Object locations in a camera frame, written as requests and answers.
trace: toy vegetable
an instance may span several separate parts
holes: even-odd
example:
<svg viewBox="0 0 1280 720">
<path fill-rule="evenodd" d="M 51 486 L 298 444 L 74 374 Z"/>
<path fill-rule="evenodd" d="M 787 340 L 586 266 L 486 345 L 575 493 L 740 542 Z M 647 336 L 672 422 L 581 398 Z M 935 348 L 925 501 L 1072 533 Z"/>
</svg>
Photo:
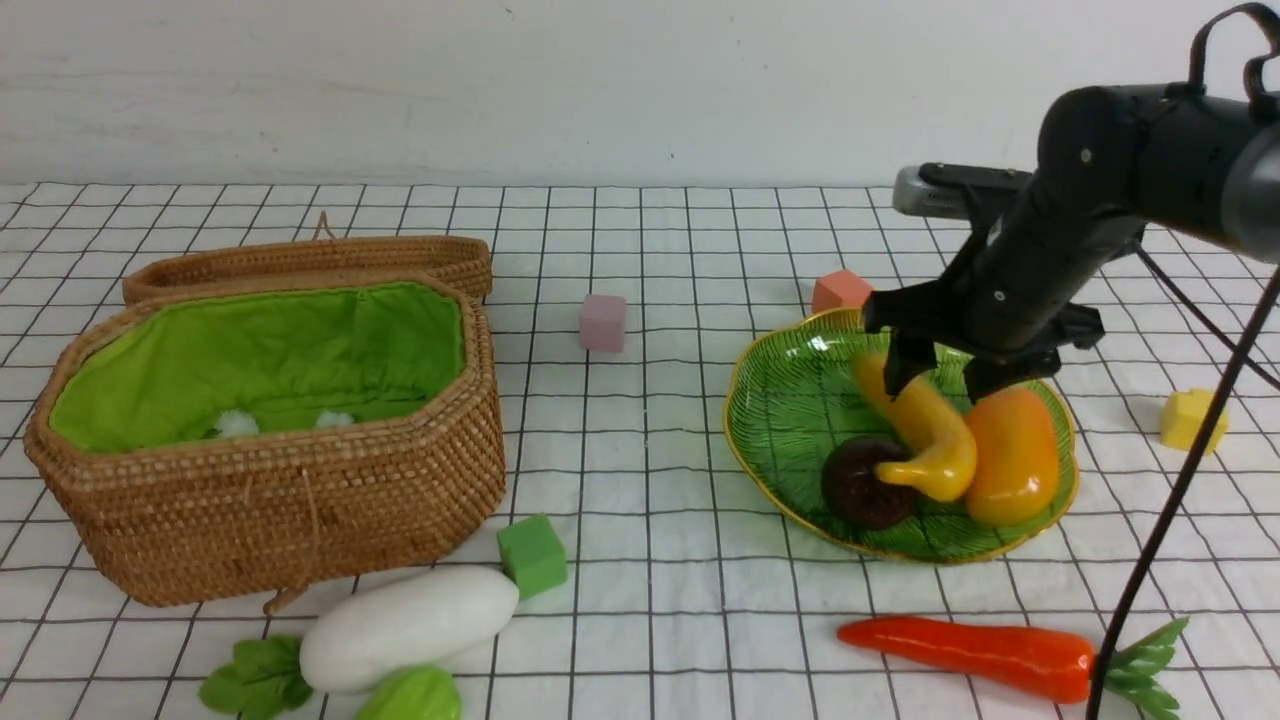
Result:
<svg viewBox="0 0 1280 720">
<path fill-rule="evenodd" d="M 1117 652 L 1106 689 L 1128 698 L 1155 720 L 1178 720 L 1178 701 L 1156 683 L 1172 660 L 1187 619 L 1176 619 Z M 1042 628 L 965 625 L 910 615 L 881 616 L 836 630 L 847 644 L 922 665 L 977 675 L 1011 688 L 1073 705 L 1089 698 L 1094 651 L 1089 641 Z"/>
<path fill-rule="evenodd" d="M 964 416 L 978 445 L 965 491 L 969 516 L 993 528 L 1032 520 L 1057 493 L 1057 432 L 1034 391 L 1009 387 L 983 397 Z"/>
<path fill-rule="evenodd" d="M 430 665 L 406 667 L 383 680 L 356 720 L 458 720 L 462 696 L 453 676 Z"/>
<path fill-rule="evenodd" d="M 867 530 L 887 530 L 915 514 L 919 491 L 882 483 L 876 468 L 910 460 L 892 438 L 858 436 L 836 446 L 822 465 L 822 497 L 841 520 Z"/>
<path fill-rule="evenodd" d="M 497 635 L 518 602 L 516 583 L 481 565 L 442 566 L 353 594 L 302 638 L 302 676 L 320 692 L 370 691 L 389 673 Z"/>
<path fill-rule="evenodd" d="M 506 575 L 479 565 L 436 568 L 361 592 L 321 616 L 301 639 L 275 635 L 236 643 L 232 662 L 205 680 L 200 700 L 214 712 L 270 720 L 302 707 L 316 691 L 376 688 L 361 720 L 415 719 L 399 712 L 406 707 L 436 708 L 436 715 L 422 717 L 449 720 L 457 691 L 452 678 L 430 664 L 497 635 L 518 596 Z"/>
<path fill-rule="evenodd" d="M 916 456 L 881 462 L 876 474 L 891 486 L 910 486 L 938 502 L 959 500 L 978 464 L 978 447 L 960 411 L 924 375 L 916 375 L 891 400 L 884 391 L 883 352 L 854 356 L 854 379 L 863 397 L 897 430 Z"/>
</svg>

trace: black cable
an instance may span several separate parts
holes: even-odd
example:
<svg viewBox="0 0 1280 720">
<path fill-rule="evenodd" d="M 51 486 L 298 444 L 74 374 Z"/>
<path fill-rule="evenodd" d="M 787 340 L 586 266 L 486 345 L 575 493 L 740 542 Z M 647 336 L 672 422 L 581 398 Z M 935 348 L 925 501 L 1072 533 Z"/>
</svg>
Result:
<svg viewBox="0 0 1280 720">
<path fill-rule="evenodd" d="M 1120 594 L 1120 602 L 1116 605 L 1111 623 L 1107 625 L 1102 647 L 1098 648 L 1097 657 L 1094 659 L 1089 702 L 1084 711 L 1085 720 L 1098 720 L 1102 693 L 1106 689 L 1107 670 L 1116 652 L 1124 621 L 1133 609 L 1134 600 L 1138 597 L 1138 591 L 1142 589 L 1142 583 L 1147 578 L 1152 562 L 1156 560 L 1156 553 L 1160 552 L 1160 543 L 1164 542 L 1165 534 L 1169 532 L 1169 527 L 1178 515 L 1178 509 L 1181 506 L 1183 498 L 1190 488 L 1192 478 L 1196 475 L 1196 470 L 1204 457 L 1204 451 L 1208 448 L 1208 439 L 1213 434 L 1213 428 L 1217 425 L 1219 418 L 1222 415 L 1222 409 L 1226 406 L 1226 398 L 1231 393 L 1236 378 L 1240 375 L 1240 369 L 1248 363 L 1248 354 L 1257 342 L 1258 334 L 1262 332 L 1262 325 L 1266 323 L 1267 315 L 1271 313 L 1277 299 L 1280 299 L 1280 269 L 1276 269 L 1275 274 L 1271 275 L 1271 281 L 1262 290 L 1262 297 L 1253 309 L 1253 315 L 1249 316 L 1244 332 L 1240 333 L 1240 342 L 1234 346 L 1231 356 L 1226 361 L 1226 368 L 1222 370 L 1222 379 L 1219 380 L 1217 389 L 1213 391 L 1213 400 L 1210 401 L 1204 421 L 1201 423 L 1199 430 L 1196 433 L 1196 441 L 1192 442 L 1192 447 L 1187 452 L 1187 460 L 1183 462 L 1183 469 L 1178 473 L 1178 479 L 1174 480 L 1174 487 L 1169 492 L 1169 500 L 1160 511 L 1160 516 L 1156 518 L 1156 527 L 1152 528 L 1151 536 L 1147 538 L 1147 544 L 1143 546 L 1133 573 L 1125 583 L 1124 592 Z"/>
<path fill-rule="evenodd" d="M 1196 315 L 1196 319 L 1199 320 L 1202 325 L 1204 325 L 1204 329 L 1212 333 L 1213 337 L 1216 337 L 1222 345 L 1228 347 L 1228 350 L 1235 352 L 1235 343 L 1231 342 L 1231 338 L 1226 337 L 1226 333 L 1219 329 L 1219 327 L 1215 325 L 1213 322 L 1208 319 L 1208 315 L 1206 315 L 1199 307 L 1197 307 L 1196 302 L 1192 301 L 1190 297 L 1187 297 L 1187 293 L 1183 292 L 1180 287 L 1174 284 L 1172 278 L 1170 278 L 1169 274 L 1165 273 L 1165 270 L 1160 265 L 1157 265 L 1155 260 L 1151 259 L 1151 255 L 1147 255 L 1147 251 L 1140 247 L 1138 249 L 1137 254 L 1138 259 L 1142 260 L 1144 265 L 1147 265 L 1147 269 L 1149 269 L 1152 274 L 1156 275 L 1156 279 L 1158 279 L 1161 284 L 1169 288 L 1169 292 L 1174 293 L 1174 297 L 1176 297 L 1178 301 L 1181 302 L 1183 306 L 1187 307 L 1187 310 L 1189 310 L 1192 315 Z M 1262 365 L 1258 365 L 1251 357 L 1244 359 L 1244 365 L 1251 370 L 1253 370 L 1254 373 L 1257 373 L 1258 377 L 1266 380 L 1267 384 L 1274 387 L 1276 391 L 1280 391 L 1280 379 L 1276 379 L 1276 377 L 1268 373 L 1266 369 L 1263 369 Z"/>
</svg>

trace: white pom pom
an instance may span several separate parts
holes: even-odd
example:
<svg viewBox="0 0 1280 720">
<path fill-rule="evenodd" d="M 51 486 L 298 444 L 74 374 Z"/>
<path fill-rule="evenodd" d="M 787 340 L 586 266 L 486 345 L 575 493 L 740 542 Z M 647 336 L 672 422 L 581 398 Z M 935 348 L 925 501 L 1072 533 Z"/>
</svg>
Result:
<svg viewBox="0 0 1280 720">
<path fill-rule="evenodd" d="M 228 410 L 218 416 L 218 437 L 247 437 L 257 434 L 257 420 L 243 410 Z"/>
<path fill-rule="evenodd" d="M 316 419 L 317 428 L 340 428 L 343 425 L 352 425 L 356 419 L 351 416 L 351 413 L 334 413 L 332 410 L 325 410 Z"/>
</svg>

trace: gold rim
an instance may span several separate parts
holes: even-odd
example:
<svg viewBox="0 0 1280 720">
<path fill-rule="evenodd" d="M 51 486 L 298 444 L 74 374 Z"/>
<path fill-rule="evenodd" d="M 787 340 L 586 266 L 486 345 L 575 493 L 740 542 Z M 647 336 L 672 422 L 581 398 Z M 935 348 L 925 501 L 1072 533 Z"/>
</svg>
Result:
<svg viewBox="0 0 1280 720">
<path fill-rule="evenodd" d="M 730 451 L 733 452 L 733 459 L 737 460 L 737 464 L 746 473 L 746 477 L 751 478 L 751 482 L 755 483 L 755 487 L 758 487 L 760 489 L 760 492 L 764 493 L 764 497 L 767 497 L 769 500 L 769 502 L 772 502 L 774 505 L 774 507 L 777 507 L 778 510 L 781 510 L 783 515 L 786 515 L 787 518 L 790 518 L 797 525 L 805 528 L 810 533 L 813 533 L 813 534 L 823 538 L 824 541 L 827 541 L 827 542 L 829 542 L 829 543 L 832 543 L 832 544 L 835 544 L 837 547 L 844 547 L 845 550 L 851 550 L 851 551 L 855 551 L 858 553 L 868 555 L 868 556 L 872 556 L 872 557 L 881 557 L 881 559 L 884 559 L 884 560 L 896 560 L 896 561 L 900 561 L 900 562 L 910 562 L 910 564 L 916 564 L 916 565 L 968 565 L 970 562 L 984 562 L 987 560 L 992 560 L 992 559 L 1000 557 L 1002 555 L 1007 555 L 1007 553 L 1012 552 L 1014 550 L 1019 548 L 1020 546 L 1023 546 L 1024 543 L 1027 543 L 1027 542 L 1029 542 L 1032 539 L 1038 538 L 1046 530 L 1048 530 L 1050 528 L 1052 528 L 1053 525 L 1056 525 L 1057 521 L 1061 520 L 1064 515 L 1066 515 L 1068 510 L 1071 509 L 1071 505 L 1075 503 L 1075 496 L 1076 496 L 1076 493 L 1080 492 L 1080 465 L 1075 460 L 1075 421 L 1074 421 L 1074 419 L 1071 416 L 1070 406 L 1066 404 L 1066 398 L 1064 398 L 1061 395 L 1059 395 L 1059 392 L 1056 389 L 1053 389 L 1052 386 L 1050 386 L 1048 383 L 1044 383 L 1042 380 L 1032 380 L 1028 384 L 1030 384 L 1033 387 L 1037 387 L 1039 389 L 1046 391 L 1048 393 L 1048 396 L 1052 397 L 1053 401 L 1059 405 L 1059 409 L 1061 410 L 1060 415 L 1066 420 L 1068 438 L 1069 438 L 1068 457 L 1071 461 L 1071 474 L 1070 474 L 1070 478 L 1071 478 L 1071 491 L 1068 493 L 1066 500 L 1062 502 L 1061 507 L 1059 507 L 1057 512 L 1055 512 L 1053 515 L 1051 515 L 1048 518 L 1048 520 L 1044 523 L 1044 525 L 1041 529 L 1038 529 L 1038 530 L 1036 530 L 1033 533 L 1027 533 L 1025 536 L 1018 538 L 1016 541 L 1005 543 L 1004 546 L 997 547 L 996 550 L 993 550 L 991 552 L 984 552 L 982 555 L 975 555 L 973 557 L 964 557 L 964 559 L 956 559 L 956 560 L 938 560 L 938 561 L 919 560 L 916 557 L 913 557 L 910 555 L 905 555 L 905 553 L 901 553 L 901 552 L 891 552 L 891 551 L 887 551 L 887 550 L 876 550 L 876 548 L 867 547 L 867 546 L 863 546 L 863 544 L 858 544 L 858 543 L 854 543 L 854 542 L 842 541 L 842 539 L 832 536 L 831 533 L 823 530 L 822 528 L 818 528 L 817 525 L 814 525 L 809 520 L 801 518 L 796 511 L 791 510 L 790 507 L 787 507 L 786 503 L 783 503 L 781 500 L 778 500 L 778 497 L 773 495 L 773 491 L 769 489 L 769 487 L 764 483 L 764 480 L 762 480 L 759 478 L 759 475 L 755 474 L 755 470 L 753 470 L 751 466 L 746 462 L 746 460 L 742 459 L 742 454 L 739 452 L 739 450 L 737 450 L 737 442 L 732 439 L 733 436 L 730 432 L 730 409 L 733 406 L 733 396 L 737 395 L 737 375 L 742 370 L 742 364 L 746 360 L 746 357 L 751 354 L 753 350 L 755 350 L 755 347 L 758 345 L 760 345 L 765 340 L 769 340 L 771 337 L 773 337 L 776 334 L 787 333 L 787 332 L 792 332 L 795 329 L 803 328 L 803 327 L 805 327 L 805 325 L 808 325 L 808 324 L 810 324 L 810 323 L 813 323 L 815 320 L 819 320 L 822 318 L 828 318 L 828 316 L 841 315 L 841 314 L 852 315 L 856 320 L 861 320 L 863 311 L 861 311 L 861 309 L 858 309 L 858 307 L 835 307 L 832 310 L 823 310 L 822 313 L 815 313 L 813 315 L 809 315 L 808 318 L 805 318 L 805 319 L 803 319 L 799 323 L 795 323 L 792 325 L 787 325 L 785 328 L 777 328 L 774 331 L 769 331 L 768 333 L 762 334 L 760 337 L 753 340 L 746 346 L 746 348 L 742 350 L 741 354 L 739 354 L 737 360 L 733 363 L 733 372 L 730 374 L 730 379 L 728 379 L 728 395 L 724 397 L 724 410 L 721 411 L 721 428 L 724 430 L 724 439 L 726 439 L 726 442 L 728 442 Z"/>
</svg>

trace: orange cube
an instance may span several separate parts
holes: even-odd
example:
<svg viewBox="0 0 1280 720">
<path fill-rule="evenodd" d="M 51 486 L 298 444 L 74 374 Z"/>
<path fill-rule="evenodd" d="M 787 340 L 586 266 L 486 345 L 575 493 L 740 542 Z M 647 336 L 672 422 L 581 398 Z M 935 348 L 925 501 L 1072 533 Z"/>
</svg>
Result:
<svg viewBox="0 0 1280 720">
<path fill-rule="evenodd" d="M 840 269 L 818 278 L 813 288 L 813 313 L 835 307 L 861 307 L 872 286 L 852 270 Z"/>
</svg>

